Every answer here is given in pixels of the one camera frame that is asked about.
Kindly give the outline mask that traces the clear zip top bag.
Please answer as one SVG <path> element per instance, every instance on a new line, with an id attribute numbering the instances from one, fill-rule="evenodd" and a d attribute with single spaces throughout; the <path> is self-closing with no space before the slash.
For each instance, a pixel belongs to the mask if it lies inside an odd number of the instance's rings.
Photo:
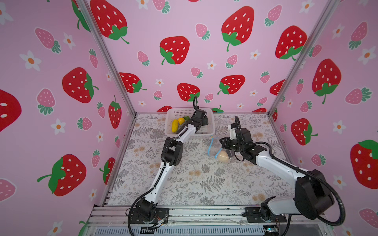
<path id="1" fill-rule="evenodd" d="M 216 161 L 217 160 L 217 155 L 218 153 L 221 151 L 221 150 L 224 150 L 227 152 L 228 156 L 230 157 L 231 161 L 229 163 L 223 163 L 223 164 L 230 164 L 230 163 L 234 163 L 236 162 L 236 158 L 235 158 L 235 155 L 234 153 L 231 151 L 231 150 L 228 150 L 228 149 L 224 149 L 221 147 L 221 143 L 220 143 L 220 138 L 218 137 L 214 137 L 212 136 L 211 137 L 211 140 L 210 140 L 210 144 L 209 144 L 209 147 L 207 149 L 207 155 L 210 157 L 210 158 L 213 158 L 215 159 Z"/>

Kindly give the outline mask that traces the beige toy bun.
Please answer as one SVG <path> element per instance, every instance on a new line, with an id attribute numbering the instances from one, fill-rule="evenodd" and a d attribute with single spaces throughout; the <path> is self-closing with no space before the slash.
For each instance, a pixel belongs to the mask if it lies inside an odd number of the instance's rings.
<path id="1" fill-rule="evenodd" d="M 217 155 L 217 160 L 221 163 L 229 163 L 231 161 L 230 157 L 228 156 L 227 152 L 221 150 Z"/>

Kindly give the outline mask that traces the white plastic basket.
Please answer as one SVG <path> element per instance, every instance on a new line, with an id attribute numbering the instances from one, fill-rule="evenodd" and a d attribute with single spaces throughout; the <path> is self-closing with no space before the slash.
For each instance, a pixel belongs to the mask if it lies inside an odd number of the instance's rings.
<path id="1" fill-rule="evenodd" d="M 210 108 L 202 108 L 202 110 L 206 111 L 208 117 L 208 125 L 202 126 L 200 130 L 195 133 L 190 139 L 205 139 L 211 138 L 215 134 L 215 120 L 213 112 Z M 187 117 L 190 118 L 194 114 L 194 108 L 172 108 L 167 111 L 167 115 L 165 118 L 165 127 L 164 133 L 168 137 L 175 137 L 176 134 L 172 132 L 172 123 L 174 120 L 179 118 Z"/>

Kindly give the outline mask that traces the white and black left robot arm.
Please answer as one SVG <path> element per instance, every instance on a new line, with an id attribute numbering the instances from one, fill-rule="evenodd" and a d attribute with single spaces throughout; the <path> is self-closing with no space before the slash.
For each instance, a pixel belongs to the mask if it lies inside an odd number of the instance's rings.
<path id="1" fill-rule="evenodd" d="M 187 123 L 180 129 L 177 136 L 173 138 L 167 137 L 165 140 L 161 153 L 159 171 L 150 189 L 132 203 L 128 215 L 128 230 L 132 236 L 134 235 L 131 227 L 132 215 L 138 213 L 139 216 L 145 218 L 149 222 L 153 221 L 164 183 L 168 179 L 170 172 L 182 159 L 184 143 L 191 136 L 195 135 L 203 125 L 208 124 L 207 112 L 199 108 L 196 96 L 193 100 L 193 107 L 195 112 L 189 121 L 187 121 Z"/>

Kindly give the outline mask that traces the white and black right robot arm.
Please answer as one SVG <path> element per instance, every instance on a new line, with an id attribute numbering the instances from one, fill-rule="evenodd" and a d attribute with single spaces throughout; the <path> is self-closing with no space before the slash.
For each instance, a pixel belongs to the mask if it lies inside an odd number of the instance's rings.
<path id="1" fill-rule="evenodd" d="M 278 215 L 303 215 L 330 226 L 341 226 L 346 219 L 345 206 L 337 191 L 325 180 L 322 172 L 294 166 L 273 154 L 267 142 L 253 142 L 250 132 L 238 117 L 229 126 L 230 136 L 220 140 L 223 149 L 242 155 L 242 159 L 265 168 L 294 188 L 289 197 L 271 197 L 262 202 L 260 217 L 268 222 Z"/>

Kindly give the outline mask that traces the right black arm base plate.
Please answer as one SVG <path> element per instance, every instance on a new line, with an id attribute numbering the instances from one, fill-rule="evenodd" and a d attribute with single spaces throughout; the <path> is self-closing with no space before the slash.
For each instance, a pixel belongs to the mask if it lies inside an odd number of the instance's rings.
<path id="1" fill-rule="evenodd" d="M 274 215 L 267 208 L 261 208 L 260 206 L 246 207 L 245 212 L 242 214 L 247 218 L 249 223 L 285 223 L 287 219 L 284 215 Z"/>

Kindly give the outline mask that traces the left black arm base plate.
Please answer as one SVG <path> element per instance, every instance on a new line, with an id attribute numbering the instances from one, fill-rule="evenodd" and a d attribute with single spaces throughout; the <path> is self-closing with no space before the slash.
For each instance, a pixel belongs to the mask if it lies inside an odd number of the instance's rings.
<path id="1" fill-rule="evenodd" d="M 136 208 L 133 208 L 129 211 L 128 219 L 130 220 L 130 224 L 155 224 L 159 220 L 164 219 L 164 223 L 168 222 L 169 217 L 169 208 L 156 208 L 154 212 L 154 217 L 152 220 L 149 220 L 143 217 Z"/>

